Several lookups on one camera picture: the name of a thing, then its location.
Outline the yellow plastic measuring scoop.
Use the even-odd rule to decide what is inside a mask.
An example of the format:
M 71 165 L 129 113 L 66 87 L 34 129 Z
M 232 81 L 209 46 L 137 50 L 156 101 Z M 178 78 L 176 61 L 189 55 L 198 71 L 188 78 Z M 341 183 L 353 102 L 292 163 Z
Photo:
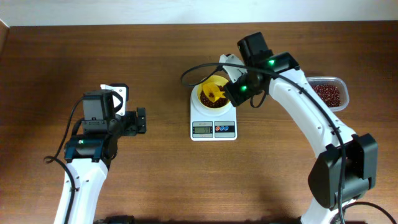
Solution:
M 202 90 L 205 96 L 213 103 L 218 101 L 220 98 L 226 98 L 224 91 L 220 89 L 221 86 L 215 83 L 205 83 L 202 85 Z

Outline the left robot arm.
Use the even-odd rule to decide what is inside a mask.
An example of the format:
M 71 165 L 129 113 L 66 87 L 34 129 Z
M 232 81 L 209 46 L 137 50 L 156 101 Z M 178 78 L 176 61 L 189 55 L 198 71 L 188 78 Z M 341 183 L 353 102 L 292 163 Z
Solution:
M 94 222 L 101 188 L 118 153 L 118 139 L 147 131 L 145 109 L 128 111 L 128 100 L 125 84 L 102 84 L 78 100 L 84 116 L 67 125 L 70 138 L 60 146 L 65 178 L 55 223 Z

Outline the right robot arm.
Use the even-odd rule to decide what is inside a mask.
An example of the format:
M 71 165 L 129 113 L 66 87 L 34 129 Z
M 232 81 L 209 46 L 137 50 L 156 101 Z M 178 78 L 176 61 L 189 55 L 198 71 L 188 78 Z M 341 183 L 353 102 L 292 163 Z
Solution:
M 316 157 L 308 176 L 313 195 L 301 223 L 344 223 L 345 210 L 376 184 L 378 145 L 345 125 L 315 93 L 288 53 L 273 54 L 260 32 L 238 42 L 241 57 L 222 55 L 230 76 L 225 95 L 237 107 L 263 92 L 278 102 L 309 141 Z

